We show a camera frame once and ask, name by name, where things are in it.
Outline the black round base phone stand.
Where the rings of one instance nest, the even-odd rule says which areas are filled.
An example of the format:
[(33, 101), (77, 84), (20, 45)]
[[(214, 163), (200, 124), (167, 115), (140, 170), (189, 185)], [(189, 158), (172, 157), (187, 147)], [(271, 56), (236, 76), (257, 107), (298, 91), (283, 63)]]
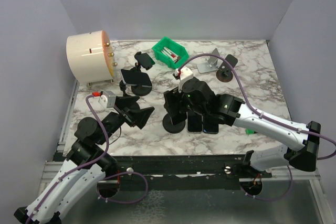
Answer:
[(162, 125), (167, 132), (177, 134), (184, 130), (186, 123), (185, 121), (183, 121), (181, 123), (173, 125), (170, 116), (166, 114), (162, 120)]

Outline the black phone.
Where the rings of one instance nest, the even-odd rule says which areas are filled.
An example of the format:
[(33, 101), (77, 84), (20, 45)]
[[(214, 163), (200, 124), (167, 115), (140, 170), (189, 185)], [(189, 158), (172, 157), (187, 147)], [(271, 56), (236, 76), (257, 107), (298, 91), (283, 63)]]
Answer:
[(218, 134), (219, 125), (217, 123), (211, 122), (207, 118), (203, 118), (203, 132), (207, 134)]

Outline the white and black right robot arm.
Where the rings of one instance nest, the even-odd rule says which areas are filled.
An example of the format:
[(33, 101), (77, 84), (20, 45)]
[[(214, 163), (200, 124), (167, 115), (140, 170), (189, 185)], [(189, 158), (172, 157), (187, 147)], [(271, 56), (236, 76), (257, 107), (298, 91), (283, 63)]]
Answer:
[(187, 111), (193, 111), (212, 123), (250, 129), (280, 142), (267, 150), (246, 153), (241, 164), (246, 177), (287, 165), (304, 172), (316, 170), (321, 125), (315, 121), (297, 123), (250, 108), (238, 97), (215, 94), (206, 82), (197, 78), (164, 92), (164, 100), (173, 125), (184, 122)]

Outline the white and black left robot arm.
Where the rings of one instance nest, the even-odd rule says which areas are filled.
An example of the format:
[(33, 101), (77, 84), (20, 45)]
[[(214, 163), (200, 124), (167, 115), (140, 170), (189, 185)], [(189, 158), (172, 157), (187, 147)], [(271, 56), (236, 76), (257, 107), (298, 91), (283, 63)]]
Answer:
[(77, 140), (58, 173), (35, 201), (15, 211), (14, 217), (20, 223), (61, 223), (74, 204), (98, 181), (121, 175), (117, 160), (100, 146), (109, 145), (110, 136), (125, 123), (144, 128), (154, 107), (133, 109), (138, 96), (116, 97), (94, 92), (86, 101), (93, 97), (99, 97), (101, 105), (112, 111), (101, 120), (92, 110), (93, 117), (78, 123)]

